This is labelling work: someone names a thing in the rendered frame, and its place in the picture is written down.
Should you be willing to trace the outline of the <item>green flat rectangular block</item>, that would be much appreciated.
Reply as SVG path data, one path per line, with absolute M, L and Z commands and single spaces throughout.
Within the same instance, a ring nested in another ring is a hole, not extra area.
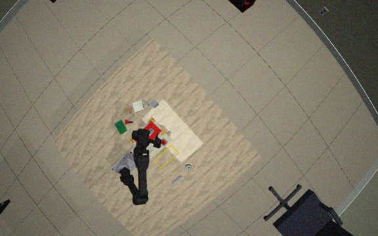
M 120 120 L 119 122 L 115 123 L 117 130 L 119 131 L 120 134 L 123 134 L 124 132 L 127 131 L 125 125 L 123 124 L 123 121 Z

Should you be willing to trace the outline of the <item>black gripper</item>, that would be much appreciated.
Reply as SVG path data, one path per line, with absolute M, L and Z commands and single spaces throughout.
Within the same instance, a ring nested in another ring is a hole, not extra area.
M 134 130 L 132 132 L 132 140 L 137 141 L 138 137 L 139 137 L 139 135 L 137 134 L 137 130 Z M 148 142 L 148 145 L 146 146 L 146 148 L 149 146 L 149 143 L 153 144 L 153 147 L 155 147 L 155 148 L 160 148 L 161 147 L 161 139 L 158 138 L 158 134 L 157 134 L 157 136 L 155 137 L 154 140 L 149 138 L 149 142 Z

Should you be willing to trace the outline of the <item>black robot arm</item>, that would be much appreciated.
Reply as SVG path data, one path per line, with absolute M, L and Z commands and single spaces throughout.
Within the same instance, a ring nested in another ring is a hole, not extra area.
M 147 179 L 146 171 L 149 165 L 149 149 L 146 146 L 149 142 L 149 130 L 138 129 L 136 132 L 139 137 L 136 142 L 136 147 L 134 148 L 134 162 L 138 169 L 138 189 L 135 185 L 133 175 L 130 175 L 130 170 L 126 167 L 122 168 L 119 173 L 121 173 L 120 180 L 130 189 L 133 195 L 133 204 L 142 205 L 146 204 L 148 201 L 148 190 L 147 190 Z M 147 155 L 142 155 L 147 154 Z

